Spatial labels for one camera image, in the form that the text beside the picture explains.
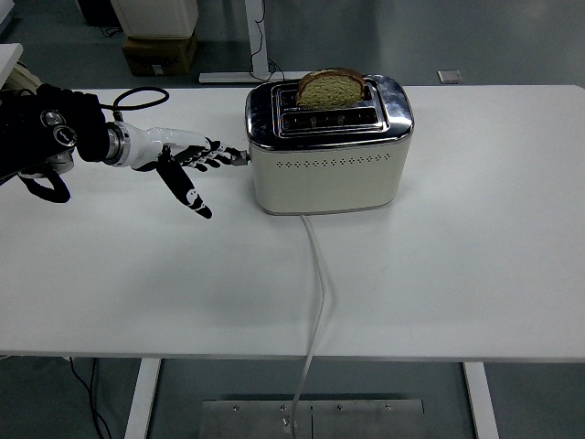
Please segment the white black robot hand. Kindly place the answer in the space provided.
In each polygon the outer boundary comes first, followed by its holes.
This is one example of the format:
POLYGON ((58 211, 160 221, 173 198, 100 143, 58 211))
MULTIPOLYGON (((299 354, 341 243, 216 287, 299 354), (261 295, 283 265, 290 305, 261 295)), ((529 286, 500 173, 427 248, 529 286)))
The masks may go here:
POLYGON ((187 167, 205 172, 222 165, 245 166, 249 154, 203 134, 168 128, 129 128, 130 149, 126 166, 139 172, 156 171, 175 198, 205 219, 212 217, 187 175, 187 167))

